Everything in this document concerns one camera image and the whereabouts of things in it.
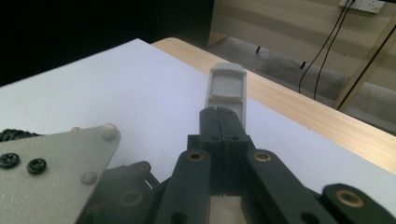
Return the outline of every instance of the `wall socket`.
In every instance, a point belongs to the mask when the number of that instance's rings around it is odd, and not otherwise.
[[[349,6],[350,1],[346,4],[347,0],[341,0],[338,6],[343,7],[345,4]],[[377,0],[356,0],[350,8],[357,9],[359,11],[366,11],[371,13],[378,13],[385,2]]]

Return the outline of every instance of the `floor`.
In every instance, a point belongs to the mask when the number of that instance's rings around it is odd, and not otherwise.
[[[285,57],[269,49],[261,48],[247,42],[226,37],[210,46],[208,51],[221,58],[239,63],[246,69],[273,80],[294,91],[298,91],[300,79],[309,66],[301,69],[302,61]],[[301,93],[314,97],[314,89],[319,67],[312,65],[301,85]],[[345,76],[323,69],[317,88],[317,101],[332,106],[344,83]],[[396,135],[396,92],[374,84],[365,83],[350,106],[343,111],[349,116],[367,122],[379,129]]]

